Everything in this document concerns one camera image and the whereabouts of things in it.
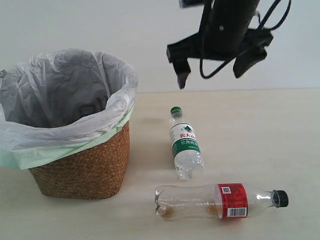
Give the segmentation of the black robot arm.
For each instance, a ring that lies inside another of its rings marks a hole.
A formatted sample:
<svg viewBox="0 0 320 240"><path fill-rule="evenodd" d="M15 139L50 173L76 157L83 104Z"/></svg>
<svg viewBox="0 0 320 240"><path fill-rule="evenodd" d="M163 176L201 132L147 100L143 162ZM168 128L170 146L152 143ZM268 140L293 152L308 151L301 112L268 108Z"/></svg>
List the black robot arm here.
<svg viewBox="0 0 320 240"><path fill-rule="evenodd" d="M203 5L198 32L178 42L167 45L168 61L173 65L180 89L184 89L191 68L188 59L199 59L199 71L203 61L221 61L222 64L202 78L216 75L231 61L233 73L240 78L256 63L267 57L265 48L273 40L270 30L249 28L255 15L257 0L181 0L180 8Z"/></svg>

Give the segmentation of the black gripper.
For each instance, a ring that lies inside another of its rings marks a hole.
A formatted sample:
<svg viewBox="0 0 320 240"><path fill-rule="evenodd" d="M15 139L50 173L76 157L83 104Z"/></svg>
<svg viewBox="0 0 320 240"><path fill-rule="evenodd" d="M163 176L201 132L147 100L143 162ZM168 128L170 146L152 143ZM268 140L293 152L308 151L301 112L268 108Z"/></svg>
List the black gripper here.
<svg viewBox="0 0 320 240"><path fill-rule="evenodd" d="M274 36L269 30L263 29L258 31L257 29L249 28L237 49L231 50L230 47L227 47L226 50L222 50L218 48L218 45L214 43L213 40L206 40L204 45L202 45L201 35L197 32L176 43L167 45L166 55L168 61L173 65L177 76L178 87L184 89L187 78L191 73L188 58L199 59L201 57L201 51L203 51L203 58L206 60L225 61L254 44L263 46L254 47L236 57L233 65L233 73L238 79L255 64L265 60L267 52L264 47L268 47L273 38Z"/></svg>

